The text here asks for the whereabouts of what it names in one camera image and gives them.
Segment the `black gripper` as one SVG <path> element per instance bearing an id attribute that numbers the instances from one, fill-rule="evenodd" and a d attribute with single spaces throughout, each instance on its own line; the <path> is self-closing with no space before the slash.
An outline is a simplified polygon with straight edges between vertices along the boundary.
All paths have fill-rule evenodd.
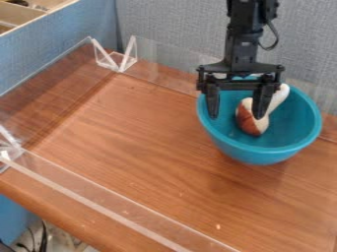
<path id="1" fill-rule="evenodd" d="M 257 61 L 257 45 L 225 48 L 224 58 L 198 67 L 197 90 L 206 94 L 212 119 L 218 117 L 220 91 L 254 91 L 253 115 L 260 120 L 268 111 L 285 66 Z"/>

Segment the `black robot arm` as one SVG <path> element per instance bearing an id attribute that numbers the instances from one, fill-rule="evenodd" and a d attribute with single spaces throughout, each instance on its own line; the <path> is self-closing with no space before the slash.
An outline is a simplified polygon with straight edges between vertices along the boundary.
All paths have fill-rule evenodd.
<path id="1" fill-rule="evenodd" d="M 228 17 L 224 59 L 201 65 L 197 90 L 206 96 L 209 115 L 218 117 L 220 92 L 252 91 L 253 115 L 261 119 L 281 86 L 284 65 L 260 63 L 258 48 L 273 50 L 280 35 L 272 21 L 278 17 L 278 0 L 226 0 Z"/>

